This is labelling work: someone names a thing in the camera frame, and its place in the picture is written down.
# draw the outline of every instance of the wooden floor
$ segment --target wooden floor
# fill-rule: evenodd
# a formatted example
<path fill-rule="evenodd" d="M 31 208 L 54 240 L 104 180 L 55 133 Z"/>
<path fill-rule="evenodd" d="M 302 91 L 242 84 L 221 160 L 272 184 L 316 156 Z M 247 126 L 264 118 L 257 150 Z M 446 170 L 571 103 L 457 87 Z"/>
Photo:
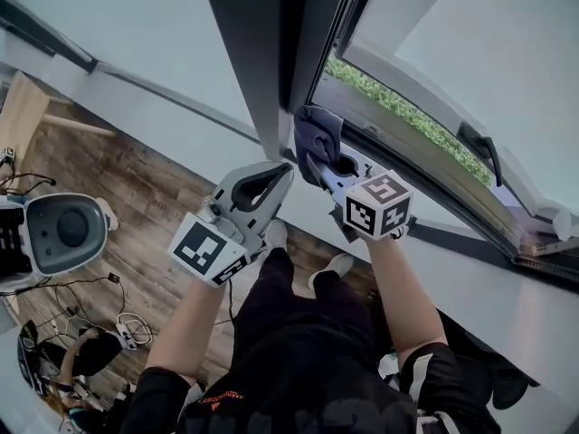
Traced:
<path fill-rule="evenodd" d="M 77 119 L 98 123 L 86 111 L 69 111 Z M 192 276 L 172 261 L 166 249 L 187 212 L 196 212 L 213 185 L 170 161 L 135 139 L 119 134 L 117 138 L 98 137 L 61 127 L 40 126 L 33 139 L 31 170 L 56 179 L 57 185 L 43 185 L 43 193 L 85 193 L 106 199 L 119 217 L 120 226 L 109 235 L 105 250 L 98 259 L 59 282 L 106 277 L 109 272 L 120 276 L 126 293 L 125 311 L 143 316 L 151 329 L 158 332 L 187 290 Z M 312 297 L 307 288 L 309 275 L 326 266 L 338 252 L 323 241 L 289 227 L 289 254 L 295 263 L 294 289 L 297 294 Z M 254 263 L 233 279 L 233 313 L 239 309 L 257 277 L 259 264 Z M 346 280 L 365 297 L 374 285 L 369 266 L 357 261 Z M 89 319 L 115 330 L 114 322 L 121 309 L 119 285 L 108 281 L 78 283 L 71 287 Z M 18 320 L 32 319 L 37 325 L 59 314 L 54 288 L 39 289 L 18 297 Z M 59 288 L 59 299 L 65 306 L 77 306 L 74 296 Z M 217 322 L 229 318 L 227 295 Z M 67 318 L 54 319 L 61 333 Z M 85 326 L 79 319 L 70 321 L 68 333 L 76 336 Z M 41 338 L 54 335 L 49 323 L 41 327 Z M 61 338 L 67 345 L 69 337 Z M 146 346 L 136 352 L 124 352 L 109 368 L 92 378 L 91 385 L 105 405 L 126 381 L 136 382 L 147 359 Z M 233 327 L 216 325 L 212 334 L 203 373 L 209 383 L 224 375 L 231 363 Z"/>

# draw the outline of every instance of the person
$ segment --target person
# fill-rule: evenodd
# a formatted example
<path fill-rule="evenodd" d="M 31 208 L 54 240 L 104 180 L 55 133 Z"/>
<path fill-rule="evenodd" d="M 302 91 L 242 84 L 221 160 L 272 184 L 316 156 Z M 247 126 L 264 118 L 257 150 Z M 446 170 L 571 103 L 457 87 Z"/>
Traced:
<path fill-rule="evenodd" d="M 89 434 L 110 432 L 105 429 L 108 414 L 82 400 L 74 383 L 78 377 L 94 376 L 103 370 L 127 345 L 116 333 L 101 332 L 97 328 L 82 331 L 66 350 L 50 342 L 38 344 L 38 352 L 46 358 L 46 366 L 59 368 L 56 375 L 50 375 L 49 368 L 41 369 L 44 379 L 49 380 L 49 393 L 44 401 L 77 429 Z"/>
<path fill-rule="evenodd" d="M 151 349 L 122 434 L 500 432 L 461 378 L 438 312 L 394 239 L 365 243 L 399 391 L 380 378 L 368 310 L 341 280 L 353 259 L 340 254 L 313 276 L 316 299 L 297 297 L 283 222 L 264 239 L 270 253 L 234 320 L 230 371 L 184 406 L 224 290 L 195 279 Z"/>

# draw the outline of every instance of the black shirt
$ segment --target black shirt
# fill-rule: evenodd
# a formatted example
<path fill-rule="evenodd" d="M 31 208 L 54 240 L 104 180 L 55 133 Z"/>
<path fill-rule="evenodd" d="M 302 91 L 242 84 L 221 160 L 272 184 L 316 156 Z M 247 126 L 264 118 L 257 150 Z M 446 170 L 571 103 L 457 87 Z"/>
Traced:
<path fill-rule="evenodd" d="M 145 370 L 121 432 L 500 432 L 469 393 L 445 344 L 414 352 L 400 383 L 400 391 L 386 385 L 362 347 L 336 329 L 288 325 L 233 362 L 186 407 L 183 378 Z"/>

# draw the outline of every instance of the forearm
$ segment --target forearm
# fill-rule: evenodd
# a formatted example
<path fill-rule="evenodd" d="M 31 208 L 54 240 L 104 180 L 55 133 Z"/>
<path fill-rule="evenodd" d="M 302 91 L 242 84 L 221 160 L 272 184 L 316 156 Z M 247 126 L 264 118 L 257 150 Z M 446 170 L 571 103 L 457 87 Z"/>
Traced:
<path fill-rule="evenodd" d="M 402 367 L 417 348 L 446 343 L 436 307 L 414 276 L 396 241 L 368 241 L 368 250 L 394 348 Z"/>
<path fill-rule="evenodd" d="M 62 384 L 72 384 L 72 366 L 74 365 L 74 359 L 76 354 L 80 351 L 82 345 L 87 342 L 87 338 L 81 336 L 77 339 L 73 345 L 71 345 L 64 355 L 61 363 L 61 374 L 59 376 L 59 381 Z"/>
<path fill-rule="evenodd" d="M 164 368 L 192 382 L 204 359 L 224 291 L 225 287 L 212 288 L 195 278 L 155 340 L 147 367 Z"/>

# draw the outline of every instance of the grass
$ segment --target grass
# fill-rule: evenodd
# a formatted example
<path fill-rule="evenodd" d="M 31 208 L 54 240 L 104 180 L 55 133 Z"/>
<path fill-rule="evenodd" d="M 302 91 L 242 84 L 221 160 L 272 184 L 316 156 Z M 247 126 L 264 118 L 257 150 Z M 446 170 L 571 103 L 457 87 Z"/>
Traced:
<path fill-rule="evenodd" d="M 467 147 L 458 141 L 446 128 L 434 122 L 426 114 L 406 101 L 397 93 L 369 78 L 356 68 L 330 55 L 324 71 L 338 80 L 364 93 L 376 103 L 384 106 L 390 112 L 406 121 L 418 131 L 436 143 L 484 185 L 489 186 L 494 180 L 493 174 L 474 156 Z"/>

